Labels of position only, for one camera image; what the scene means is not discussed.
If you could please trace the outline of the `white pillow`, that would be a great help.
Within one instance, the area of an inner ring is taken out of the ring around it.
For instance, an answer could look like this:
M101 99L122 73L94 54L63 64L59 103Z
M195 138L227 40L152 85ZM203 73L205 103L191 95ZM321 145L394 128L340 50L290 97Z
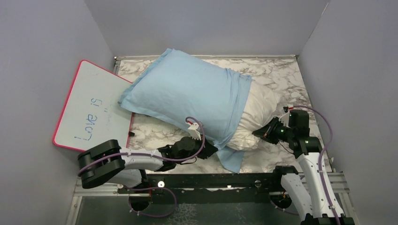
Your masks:
M276 91L252 81L241 119L227 146L243 151L258 148L261 139L254 136L253 131L271 121L280 99L281 95Z

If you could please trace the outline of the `light blue pillowcase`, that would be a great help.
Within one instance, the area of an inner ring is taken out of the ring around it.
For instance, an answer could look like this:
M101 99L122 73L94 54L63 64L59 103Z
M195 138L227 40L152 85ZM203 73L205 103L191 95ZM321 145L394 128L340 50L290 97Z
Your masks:
M222 166L238 173L243 153L227 146L242 117L252 78L167 49L121 95L120 107L186 130L201 122Z

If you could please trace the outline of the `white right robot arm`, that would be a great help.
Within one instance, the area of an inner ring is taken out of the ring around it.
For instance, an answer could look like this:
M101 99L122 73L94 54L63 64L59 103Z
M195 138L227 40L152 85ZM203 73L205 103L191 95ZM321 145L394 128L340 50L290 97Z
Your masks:
M304 173L306 186L293 166L276 166L271 186L287 192L302 225L353 225L354 219L346 216L333 192L324 163L326 147L310 135L309 107L295 105L283 109L283 116L274 117L253 135L271 144L288 143Z

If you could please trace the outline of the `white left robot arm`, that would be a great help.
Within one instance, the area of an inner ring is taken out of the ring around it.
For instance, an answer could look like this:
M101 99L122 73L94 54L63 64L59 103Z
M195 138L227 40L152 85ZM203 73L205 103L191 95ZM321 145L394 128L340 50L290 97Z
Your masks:
M111 139L78 155L79 172L84 189L91 189L105 183L126 184L135 192L147 188L144 172L165 172L177 164L187 164L194 158L207 159L218 149L209 141L183 137L173 145L155 150L132 150L123 148Z

